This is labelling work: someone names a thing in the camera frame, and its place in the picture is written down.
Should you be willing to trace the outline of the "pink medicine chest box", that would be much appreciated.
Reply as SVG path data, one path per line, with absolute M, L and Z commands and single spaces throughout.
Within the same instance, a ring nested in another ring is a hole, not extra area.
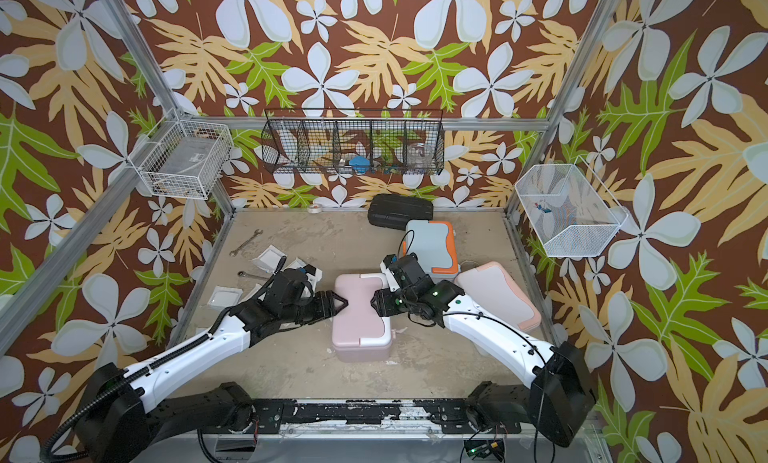
M 343 274 L 336 278 L 334 292 L 348 302 L 332 319 L 332 348 L 344 363 L 385 361 L 393 341 L 391 320 L 371 306 L 377 290 L 386 289 L 381 273 Z

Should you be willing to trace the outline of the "white gauze packet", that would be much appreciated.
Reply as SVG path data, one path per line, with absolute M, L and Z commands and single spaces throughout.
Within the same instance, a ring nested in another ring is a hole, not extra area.
M 286 269 L 299 269 L 299 270 L 302 270 L 306 266 L 307 266 L 307 263 L 304 260 L 302 260 L 300 258 L 295 258 L 291 263 L 287 264 L 285 266 L 285 268 Z
M 207 305 L 211 308 L 224 309 L 238 304 L 243 295 L 240 288 L 216 286 Z
M 269 245 L 259 256 L 253 258 L 251 263 L 266 273 L 272 273 L 285 256 L 286 254 L 282 250 L 274 245 Z

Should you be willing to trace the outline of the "grey box orange handle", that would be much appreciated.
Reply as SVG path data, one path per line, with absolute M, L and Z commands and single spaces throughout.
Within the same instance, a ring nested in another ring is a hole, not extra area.
M 406 224 L 404 254 L 415 254 L 434 281 L 452 280 L 459 273 L 455 231 L 448 221 L 411 220 Z

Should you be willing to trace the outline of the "white and salmon first aid box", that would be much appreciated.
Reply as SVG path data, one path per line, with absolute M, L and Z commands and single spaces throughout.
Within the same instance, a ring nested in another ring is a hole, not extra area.
M 541 313 L 533 305 L 520 285 L 498 262 L 489 262 L 459 273 L 454 283 L 461 287 L 465 295 L 461 303 L 451 308 L 451 312 L 467 313 L 482 311 L 489 318 L 479 321 L 486 326 L 520 341 L 507 327 L 518 333 L 531 334 L 541 324 Z

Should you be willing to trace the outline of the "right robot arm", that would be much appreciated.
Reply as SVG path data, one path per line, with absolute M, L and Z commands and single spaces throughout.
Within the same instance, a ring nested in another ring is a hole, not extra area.
M 466 398 L 475 430 L 534 426 L 552 444 L 567 447 L 597 401 L 584 354 L 574 345 L 554 345 L 502 321 L 455 283 L 434 282 L 415 254 L 386 256 L 380 269 L 387 286 L 374 293 L 381 317 L 405 313 L 429 326 L 459 334 L 508 368 L 517 385 L 480 383 Z

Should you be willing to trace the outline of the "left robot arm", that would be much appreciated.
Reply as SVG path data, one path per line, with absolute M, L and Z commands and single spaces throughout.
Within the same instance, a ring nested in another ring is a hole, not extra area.
M 245 427 L 251 398 L 225 383 L 192 397 L 180 387 L 265 338 L 330 319 L 349 302 L 315 289 L 316 270 L 278 266 L 248 299 L 224 308 L 214 323 L 169 350 L 124 369 L 107 364 L 90 378 L 87 401 L 42 445 L 43 462 L 130 462 L 152 444 L 209 426 Z

